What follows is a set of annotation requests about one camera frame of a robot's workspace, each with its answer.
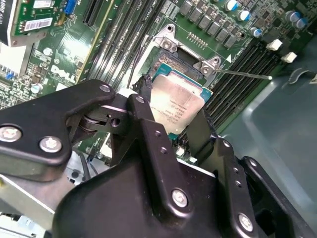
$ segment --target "black mechanical arm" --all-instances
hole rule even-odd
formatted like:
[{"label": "black mechanical arm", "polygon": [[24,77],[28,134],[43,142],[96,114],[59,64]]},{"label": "black mechanical arm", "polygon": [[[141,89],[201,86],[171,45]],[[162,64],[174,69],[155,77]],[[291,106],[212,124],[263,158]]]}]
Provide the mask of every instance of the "black mechanical arm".
[{"label": "black mechanical arm", "polygon": [[[12,185],[6,181],[47,194],[41,186],[63,176],[72,146],[106,131],[111,169],[59,202],[52,212],[54,238],[315,237],[260,164],[234,156],[204,110],[187,134],[205,170],[178,161],[153,118],[151,88],[143,77],[135,88],[139,94],[126,98],[90,80],[1,111],[0,196]],[[57,184],[49,192],[59,189]]]}]

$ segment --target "blue connector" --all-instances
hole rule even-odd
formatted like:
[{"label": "blue connector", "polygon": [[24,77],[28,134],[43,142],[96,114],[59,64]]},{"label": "blue connector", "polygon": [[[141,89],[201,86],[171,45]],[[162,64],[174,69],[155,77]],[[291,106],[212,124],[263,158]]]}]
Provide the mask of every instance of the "blue connector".
[{"label": "blue connector", "polygon": [[76,4],[77,4],[77,0],[68,0],[64,12],[67,15],[72,14],[75,10]]},{"label": "blue connector", "polygon": [[8,74],[5,76],[5,79],[6,79],[6,80],[11,80],[11,79],[13,79],[13,77],[14,77],[14,72],[10,72],[10,73],[8,73]]}]

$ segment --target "black wire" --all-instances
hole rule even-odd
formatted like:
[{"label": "black wire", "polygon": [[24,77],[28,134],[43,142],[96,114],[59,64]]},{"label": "black wire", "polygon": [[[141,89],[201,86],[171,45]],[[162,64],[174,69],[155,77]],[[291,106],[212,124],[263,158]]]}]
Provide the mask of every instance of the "black wire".
[{"label": "black wire", "polygon": [[137,55],[135,56],[135,59],[134,59],[134,62],[133,62],[132,68],[131,68],[131,73],[130,73],[130,76],[129,76],[127,88],[130,88],[132,77],[134,75],[134,70],[135,70],[135,68],[136,68],[136,66],[138,64],[138,61],[140,60],[141,52],[142,52],[142,46],[139,47],[139,49],[137,51]]},{"label": "black wire", "polygon": [[98,173],[98,171],[96,170],[96,168],[95,168],[95,166],[93,166],[92,165],[92,160],[94,159],[94,155],[92,155],[92,154],[90,154],[90,155],[88,155],[88,157],[87,157],[87,163],[89,163],[89,165],[90,165],[90,167],[91,167],[91,169],[94,171],[94,173],[96,174],[96,175],[98,175],[99,173]]},{"label": "black wire", "polygon": [[96,170],[95,166],[93,166],[93,164],[91,162],[89,162],[89,164],[90,164],[90,167],[92,168],[92,170],[94,171],[94,173],[96,175],[98,175],[98,171]]},{"label": "black wire", "polygon": [[81,161],[81,164],[83,166],[83,171],[84,171],[84,176],[85,176],[85,179],[86,180],[89,180],[91,179],[91,176],[90,176],[90,172],[89,172],[89,168],[87,166],[87,163],[86,163],[86,158],[84,156],[84,154],[80,151],[76,151],[77,155],[79,155],[80,157],[80,161]]}]

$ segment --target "barcode sticker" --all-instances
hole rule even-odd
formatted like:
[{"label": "barcode sticker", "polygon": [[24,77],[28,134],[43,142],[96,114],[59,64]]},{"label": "barcode sticker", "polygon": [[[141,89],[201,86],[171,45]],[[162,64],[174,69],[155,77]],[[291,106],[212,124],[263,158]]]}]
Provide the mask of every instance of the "barcode sticker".
[{"label": "barcode sticker", "polygon": [[52,5],[52,0],[35,0],[33,8],[47,8],[51,7]]},{"label": "barcode sticker", "polygon": [[24,31],[31,31],[34,29],[40,29],[43,27],[48,27],[52,24],[53,18],[45,18],[39,20],[27,21],[25,23]]}]

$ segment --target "metal screw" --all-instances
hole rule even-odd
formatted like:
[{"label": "metal screw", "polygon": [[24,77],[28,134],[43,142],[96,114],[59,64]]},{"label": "metal screw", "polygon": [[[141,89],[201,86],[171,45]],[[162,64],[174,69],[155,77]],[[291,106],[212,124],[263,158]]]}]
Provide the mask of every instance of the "metal screw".
[{"label": "metal screw", "polygon": [[107,85],[102,85],[99,88],[106,93],[110,92],[110,88]]},{"label": "metal screw", "polygon": [[103,157],[104,157],[104,155],[103,155],[102,153],[98,153],[98,154],[97,154],[97,158],[98,158],[98,159],[101,160]]},{"label": "metal screw", "polygon": [[176,205],[179,207],[186,207],[188,204],[187,197],[181,190],[175,189],[172,192],[172,198]]},{"label": "metal screw", "polygon": [[172,47],[172,42],[171,41],[164,41],[163,42],[163,48],[169,50]]},{"label": "metal screw", "polygon": [[22,132],[13,126],[4,126],[0,128],[0,141],[14,142],[20,139]]},{"label": "metal screw", "polygon": [[253,225],[252,225],[250,219],[246,215],[240,213],[238,218],[239,218],[239,222],[241,223],[242,227],[246,231],[248,231],[248,232],[253,231]]},{"label": "metal screw", "polygon": [[204,66],[203,68],[202,68],[202,72],[203,72],[203,74],[207,74],[207,73],[209,73],[209,67],[208,66]]},{"label": "metal screw", "polygon": [[251,160],[251,159],[250,159],[250,163],[251,163],[251,165],[254,166],[254,167],[257,166],[257,163],[256,163],[254,160]]},{"label": "metal screw", "polygon": [[145,102],[144,99],[141,98],[140,96],[136,97],[136,100],[137,100],[138,102],[140,102],[140,103],[144,103],[144,102]]},{"label": "metal screw", "polygon": [[56,153],[61,150],[62,144],[57,137],[45,137],[40,141],[40,148],[48,153]]},{"label": "metal screw", "polygon": [[224,140],[223,143],[224,143],[224,145],[225,145],[226,147],[230,147],[230,144],[229,144],[228,141]]}]

